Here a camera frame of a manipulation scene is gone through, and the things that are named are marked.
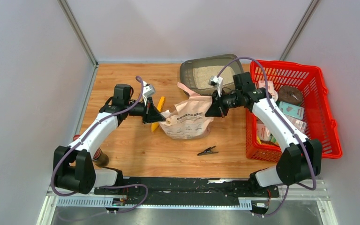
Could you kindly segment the yellow plastic scoop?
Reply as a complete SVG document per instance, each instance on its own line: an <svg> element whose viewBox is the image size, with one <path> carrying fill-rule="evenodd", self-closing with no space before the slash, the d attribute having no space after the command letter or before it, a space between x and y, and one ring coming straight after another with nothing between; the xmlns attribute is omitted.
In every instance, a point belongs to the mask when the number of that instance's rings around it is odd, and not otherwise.
<svg viewBox="0 0 360 225"><path fill-rule="evenodd" d="M162 112L163 106L165 104L165 97L162 96L159 100L159 103L157 105L157 109L159 112ZM154 122L151 125L151 132L153 133L157 128L159 127L159 123L158 122Z"/></svg>

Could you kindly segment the pink cat litter bag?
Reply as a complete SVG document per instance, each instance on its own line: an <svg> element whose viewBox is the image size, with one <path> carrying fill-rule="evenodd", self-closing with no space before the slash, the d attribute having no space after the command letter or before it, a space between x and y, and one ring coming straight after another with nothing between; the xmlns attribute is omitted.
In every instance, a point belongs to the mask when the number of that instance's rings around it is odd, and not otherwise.
<svg viewBox="0 0 360 225"><path fill-rule="evenodd" d="M214 120L205 115L212 105L211 96L200 95L180 82L177 86L188 94L188 99L175 104L173 112L161 112L165 121L159 122L159 126L175 140L206 137L210 133L209 125Z"/></svg>

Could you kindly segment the black bag clip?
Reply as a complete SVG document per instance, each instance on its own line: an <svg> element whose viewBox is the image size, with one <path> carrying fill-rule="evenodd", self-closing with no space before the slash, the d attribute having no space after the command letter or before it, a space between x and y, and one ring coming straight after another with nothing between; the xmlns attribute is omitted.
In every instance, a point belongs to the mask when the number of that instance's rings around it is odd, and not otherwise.
<svg viewBox="0 0 360 225"><path fill-rule="evenodd" d="M209 155L209 154L217 154L218 151L213 151L216 148L216 145L208 147L204 149L202 152L198 153L197 156Z"/></svg>

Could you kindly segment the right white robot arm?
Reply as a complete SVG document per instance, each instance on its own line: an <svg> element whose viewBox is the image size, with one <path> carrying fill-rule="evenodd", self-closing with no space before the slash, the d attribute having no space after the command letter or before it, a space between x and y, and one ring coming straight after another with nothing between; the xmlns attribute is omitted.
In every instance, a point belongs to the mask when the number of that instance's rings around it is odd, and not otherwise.
<svg viewBox="0 0 360 225"><path fill-rule="evenodd" d="M257 117L276 138L281 156L275 166L251 173L248 189L261 196L268 186L300 184L315 179L321 172L322 144L309 139L285 117L265 88L256 88L249 72L233 76L235 89L222 90L223 79L212 76L208 82L216 90L207 117L225 117L230 108L245 107Z"/></svg>

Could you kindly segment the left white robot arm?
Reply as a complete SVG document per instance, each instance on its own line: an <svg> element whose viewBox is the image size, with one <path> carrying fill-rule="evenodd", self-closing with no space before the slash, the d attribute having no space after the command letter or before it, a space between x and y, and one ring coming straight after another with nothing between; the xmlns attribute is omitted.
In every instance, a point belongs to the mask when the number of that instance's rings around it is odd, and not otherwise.
<svg viewBox="0 0 360 225"><path fill-rule="evenodd" d="M127 116L139 116L144 124L165 121L153 104L155 88L151 84L142 83L138 99L131 98L133 92L130 85L117 84L113 96L100 108L86 131L68 146L56 148L51 177L51 188L55 194L88 194L93 188L105 186L114 195L124 190L125 183L118 178L118 170L105 166L95 169L93 158L97 150Z"/></svg>

